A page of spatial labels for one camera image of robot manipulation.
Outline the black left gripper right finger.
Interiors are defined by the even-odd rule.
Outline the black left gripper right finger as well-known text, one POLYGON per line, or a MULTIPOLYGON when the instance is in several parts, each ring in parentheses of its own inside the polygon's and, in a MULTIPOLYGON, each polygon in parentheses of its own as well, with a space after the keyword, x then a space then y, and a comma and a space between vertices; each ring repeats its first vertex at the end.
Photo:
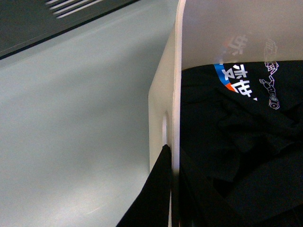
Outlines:
POLYGON ((179 215, 182 227, 237 226, 235 211, 184 151, 180 152, 179 215))

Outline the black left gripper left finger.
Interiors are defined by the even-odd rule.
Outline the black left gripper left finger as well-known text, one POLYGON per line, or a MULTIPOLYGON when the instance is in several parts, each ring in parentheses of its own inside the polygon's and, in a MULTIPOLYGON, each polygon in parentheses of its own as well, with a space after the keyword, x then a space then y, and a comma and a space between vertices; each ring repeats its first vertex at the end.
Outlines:
POLYGON ((117 226, 167 227, 171 182, 171 150, 164 145, 141 192, 117 226))

